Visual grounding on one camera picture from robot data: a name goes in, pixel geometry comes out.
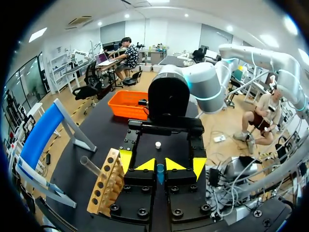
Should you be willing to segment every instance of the yellow triangle sticker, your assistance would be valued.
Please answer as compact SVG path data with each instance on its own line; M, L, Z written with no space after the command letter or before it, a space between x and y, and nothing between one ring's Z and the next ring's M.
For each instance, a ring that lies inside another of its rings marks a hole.
M166 170L173 170L173 169L183 170L183 169L186 169L186 168L182 167L181 165L179 165L178 163L175 163L174 161L170 160L169 158L165 158L165 163L166 163Z
M203 168L205 167L206 159L207 158L193 158L193 171L197 176L197 180Z
M155 158L147 161L146 163L143 163L141 166L137 167L135 170L144 170L144 169L153 171L155 169Z
M120 150L120 160L122 167L124 168L124 173L126 174L129 169L130 161L132 157L132 151Z

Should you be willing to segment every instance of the wooden floor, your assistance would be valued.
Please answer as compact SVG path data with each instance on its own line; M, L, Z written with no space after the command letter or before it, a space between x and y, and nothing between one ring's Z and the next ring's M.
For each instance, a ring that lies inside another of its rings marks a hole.
M155 72L143 72L140 82L131 87L125 87L125 90L133 90L133 91L144 91L147 92L148 87L152 81L152 79L156 76ZM84 85L84 77L80 77L81 85ZM84 115L84 109L90 105L91 100L75 100L75 97L71 94L69 88L65 88L61 91L60 94L51 95L50 93L46 95L41 102L43 103L44 109L48 109L48 107L53 103L54 99L58 98L65 109L72 115L76 110L77 112L71 117L75 123L81 124L87 115ZM225 111L221 111L214 115L206 115L203 114L201 116L201 121L204 125L205 132L203 135L204 146L206 147L206 154L208 157L207 165L218 164L219 162L223 162L226 158L232 156L246 156L249 155L247 145L244 142L236 141L232 138L233 134L239 130L241 130L241 117L245 111L254 109L254 106L243 101L244 96L238 95L234 97L233 102L235 103L235 108L227 108ZM48 166L44 176L46 176L47 181L50 181L53 171L57 165L57 162L61 156L61 153L65 146L69 141L68 135L64 130L61 131L61 137L57 137L55 139L55 135L51 137L47 146L45 147L45 152L51 154L51 164ZM220 136L224 134L226 140L224 142L215 143L213 141L214 137ZM253 135L255 137L259 137L259 132L257 130L254 131ZM255 149L254 156L258 157L258 152L262 151L265 147L258 146ZM264 175L258 175L253 180L263 178ZM39 192L34 191L35 197L40 195Z

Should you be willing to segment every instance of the blue foam pad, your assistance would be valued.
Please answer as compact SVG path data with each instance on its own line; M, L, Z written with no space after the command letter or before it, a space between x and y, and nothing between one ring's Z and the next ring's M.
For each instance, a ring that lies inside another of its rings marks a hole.
M63 119L64 116L53 103L32 129L20 157L34 170L48 140Z

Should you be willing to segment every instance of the test tube rack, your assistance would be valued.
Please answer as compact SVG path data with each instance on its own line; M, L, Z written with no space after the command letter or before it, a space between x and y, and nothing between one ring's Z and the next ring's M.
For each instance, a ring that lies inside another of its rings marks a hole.
M111 148L101 168L103 174L97 178L88 203L87 211L111 217L110 206L115 203L124 185L124 170L119 150Z

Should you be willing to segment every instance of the orange basket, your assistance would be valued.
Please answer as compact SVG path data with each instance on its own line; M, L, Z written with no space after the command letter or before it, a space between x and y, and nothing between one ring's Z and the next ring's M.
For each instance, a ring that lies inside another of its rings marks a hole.
M139 105L139 100L148 100L148 93L136 91L118 91L108 102L116 116L147 120L147 109Z

